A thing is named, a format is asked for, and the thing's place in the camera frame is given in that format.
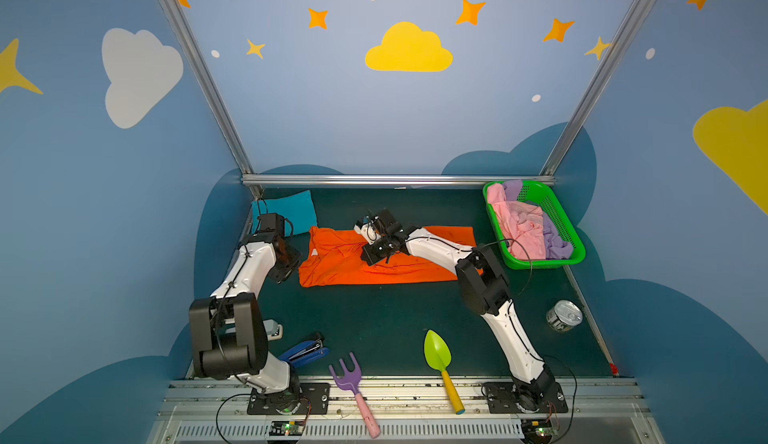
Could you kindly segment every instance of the dark green table surface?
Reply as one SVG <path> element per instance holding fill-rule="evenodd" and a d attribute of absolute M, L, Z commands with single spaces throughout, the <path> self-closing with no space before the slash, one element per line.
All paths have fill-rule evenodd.
<path fill-rule="evenodd" d="M 268 189 L 265 197 L 298 191 Z M 494 241 L 479 190 L 312 189 L 312 200 L 320 227 L 352 229 L 369 209 L 389 208 L 403 223 L 471 226 L 478 244 Z M 302 259 L 307 257 L 309 239 L 308 233 L 290 238 L 303 253 Z M 498 247 L 493 248 L 501 260 Z M 506 269 L 514 296 L 528 279 L 528 270 Z M 560 299 L 578 305 L 562 269 L 534 270 L 531 284 L 514 298 L 536 351 L 557 356 L 577 376 L 610 376 L 608 362 L 588 324 L 567 334 L 556 333 L 547 324 L 544 316 Z M 301 367 L 302 375 L 327 375 L 329 364 L 338 366 L 338 359 L 353 351 L 366 375 L 438 376 L 424 361 L 428 329 L 440 334 L 450 347 L 448 372 L 452 376 L 509 375 L 507 360 L 490 327 L 462 303 L 456 281 L 304 288 L 295 273 L 279 285 L 268 280 L 259 295 L 259 305 L 264 319 L 284 326 L 283 339 L 270 342 L 270 351 L 276 356 L 312 331 L 325 335 L 330 356 Z M 556 361 L 549 363 L 555 375 L 568 375 Z"/>

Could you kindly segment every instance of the can lid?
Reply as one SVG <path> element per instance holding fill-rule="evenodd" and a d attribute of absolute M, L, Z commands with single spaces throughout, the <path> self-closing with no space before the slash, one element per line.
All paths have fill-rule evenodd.
<path fill-rule="evenodd" d="M 554 313 L 564 324 L 568 324 L 569 326 L 581 324 L 581 310 L 571 301 L 558 301 L 558 303 L 554 305 Z"/>

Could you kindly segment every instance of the robotic arm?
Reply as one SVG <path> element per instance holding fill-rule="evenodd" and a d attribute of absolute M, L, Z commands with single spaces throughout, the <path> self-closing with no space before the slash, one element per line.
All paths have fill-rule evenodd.
<path fill-rule="evenodd" d="M 456 274 L 465 304 L 485 319 L 504 350 L 520 411 L 547 410 L 548 402 L 564 405 L 558 399 L 558 393 L 562 396 L 561 387 L 534 350 L 514 312 L 507 275 L 492 251 L 447 241 L 424 228 L 403 226 L 387 209 L 358 221 L 355 231 L 369 243 L 361 256 L 369 266 L 404 252 Z"/>
<path fill-rule="evenodd" d="M 285 220 L 259 216 L 259 230 L 240 243 L 232 270 L 210 297 L 190 306 L 192 355 L 197 376 L 235 376 L 258 393 L 298 399 L 299 380 L 288 362 L 267 350 L 257 297 L 267 277 L 284 281 L 299 266 L 301 253 L 285 242 Z"/>

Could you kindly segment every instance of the plastic laundry basket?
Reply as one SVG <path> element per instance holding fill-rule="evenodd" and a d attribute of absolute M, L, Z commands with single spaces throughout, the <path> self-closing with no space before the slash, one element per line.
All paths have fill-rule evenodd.
<path fill-rule="evenodd" d="M 496 218 L 496 211 L 493 210 L 493 206 L 488 204 L 488 187 L 492 184 L 496 184 L 501 181 L 489 182 L 482 189 L 483 197 L 485 198 L 485 210 L 488 212 L 488 217 L 491 219 L 494 233 L 496 238 L 504 239 L 502 234 L 502 228 L 498 225 L 498 219 Z M 542 184 L 538 181 L 523 181 L 523 188 L 518 195 L 518 201 L 532 201 L 541 206 L 544 212 L 552 219 L 554 227 L 558 229 L 558 233 L 563 241 L 568 241 L 574 246 L 574 252 L 571 255 L 571 259 L 547 259 L 531 261 L 521 261 L 518 258 L 509 254 L 507 249 L 507 242 L 503 241 L 498 243 L 499 249 L 502 250 L 502 257 L 507 266 L 512 269 L 528 269 L 531 265 L 538 269 L 552 269 L 553 267 L 561 267 L 565 265 L 576 265 L 584 260 L 586 251 L 584 245 L 581 244 L 581 239 L 578 238 L 576 230 L 574 229 L 568 217 L 563 211 L 563 207 L 560 206 L 560 202 L 549 186 Z"/>

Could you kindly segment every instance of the purple fork head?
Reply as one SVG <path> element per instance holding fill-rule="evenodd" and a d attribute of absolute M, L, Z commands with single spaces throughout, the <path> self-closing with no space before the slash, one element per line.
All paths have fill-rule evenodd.
<path fill-rule="evenodd" d="M 350 357 L 352 358 L 352 363 L 355 364 L 355 368 L 353 370 L 347 369 L 344 360 L 339 359 L 341 368 L 344 371 L 343 377 L 338 377 L 336 375 L 336 372 L 333 370 L 333 365 L 328 366 L 328 370 L 331 372 L 331 376 L 333 376 L 333 380 L 336 382 L 336 385 L 339 387 L 339 389 L 344 391 L 352 391 L 355 394 L 358 394 L 359 391 L 357 390 L 357 385 L 360 384 L 362 372 L 360 371 L 360 365 L 357 363 L 357 359 L 355 359 L 355 355 L 350 353 Z"/>

